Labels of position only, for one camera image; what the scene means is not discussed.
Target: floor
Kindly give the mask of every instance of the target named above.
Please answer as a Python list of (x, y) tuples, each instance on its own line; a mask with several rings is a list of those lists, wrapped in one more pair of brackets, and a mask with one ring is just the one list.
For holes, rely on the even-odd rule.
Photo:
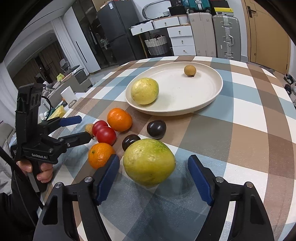
[(95, 85), (97, 82), (99, 82), (107, 74), (109, 74), (110, 72), (113, 72), (114, 69), (116, 69), (117, 67), (119, 67), (119, 65), (113, 65), (113, 66), (110, 66), (108, 68), (100, 69), (96, 73), (91, 74), (89, 76), (89, 79), (90, 79), (92, 85)]

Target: plaid tablecloth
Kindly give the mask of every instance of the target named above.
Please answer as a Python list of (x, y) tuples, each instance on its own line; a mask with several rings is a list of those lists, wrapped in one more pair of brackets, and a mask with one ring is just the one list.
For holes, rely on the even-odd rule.
[[(85, 124), (106, 120), (109, 110), (119, 107), (133, 118), (132, 128), (128, 133), (118, 133), (114, 144), (116, 154), (122, 158), (121, 142), (125, 136), (138, 134), (148, 138), (147, 123), (160, 119), (130, 107), (124, 98), (126, 86), (143, 71), (176, 61), (211, 66), (221, 74), (223, 89), (202, 110), (161, 117), (167, 125), (161, 141), (175, 154), (177, 162), (166, 181), (147, 190), (127, 176), (121, 160), (109, 196), (99, 207), (112, 240), (195, 240), (209, 207), (201, 200), (188, 172), (187, 159), (191, 154), (196, 154), (204, 166), (230, 183), (254, 183), (270, 218), (275, 240), (283, 240), (296, 221), (296, 110), (280, 81), (265, 69), (210, 57), (172, 56), (132, 61), (105, 76), (80, 98), (66, 116), (80, 115), (82, 122), (60, 128), (53, 137), (84, 131)], [(87, 155), (95, 143), (92, 140), (60, 156), (55, 166), (58, 172), (48, 192), (58, 181), (69, 185), (94, 173)], [(229, 206), (232, 213), (234, 205)], [(86, 241), (77, 204), (74, 209), (79, 235)], [(231, 221), (229, 214), (220, 240), (227, 240)]]

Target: blue gripper pad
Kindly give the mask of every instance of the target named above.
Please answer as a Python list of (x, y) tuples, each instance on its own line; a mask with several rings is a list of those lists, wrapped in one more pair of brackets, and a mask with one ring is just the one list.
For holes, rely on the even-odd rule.
[(198, 160), (197, 156), (195, 156), (195, 155), (191, 155), (188, 158), (188, 170), (194, 180), (194, 183), (197, 187), (200, 197), (209, 206), (212, 206), (214, 203), (214, 199), (212, 198), (212, 195), (211, 195), (210, 184), (208, 183), (206, 177), (203, 175), (200, 167), (195, 162), (195, 158)]
[(71, 126), (74, 124), (79, 124), (82, 121), (81, 116), (72, 116), (67, 118), (61, 118), (59, 121), (60, 126)]
[(114, 182), (114, 179), (119, 170), (119, 157), (114, 155), (114, 159), (112, 160), (111, 164), (109, 165), (108, 169), (105, 172), (104, 177), (102, 178), (100, 184), (98, 185), (98, 196), (96, 201), (98, 204), (101, 204), (103, 201), (107, 199), (107, 196), (110, 192), (111, 186)]

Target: refrigerator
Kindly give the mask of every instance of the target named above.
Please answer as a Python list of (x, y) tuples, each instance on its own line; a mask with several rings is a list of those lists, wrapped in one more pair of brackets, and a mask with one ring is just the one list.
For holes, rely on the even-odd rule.
[(139, 22), (132, 1), (111, 1), (97, 16), (119, 65), (146, 58), (139, 37), (129, 29)]

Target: tangerine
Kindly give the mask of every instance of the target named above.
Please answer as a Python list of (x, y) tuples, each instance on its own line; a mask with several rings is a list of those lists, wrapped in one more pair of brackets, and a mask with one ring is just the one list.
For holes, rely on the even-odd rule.
[(103, 142), (95, 144), (89, 150), (89, 164), (94, 169), (103, 167), (112, 154), (115, 154), (115, 151), (109, 144)]
[(127, 131), (133, 124), (133, 119), (129, 113), (121, 108), (114, 108), (109, 111), (107, 122), (115, 131)]

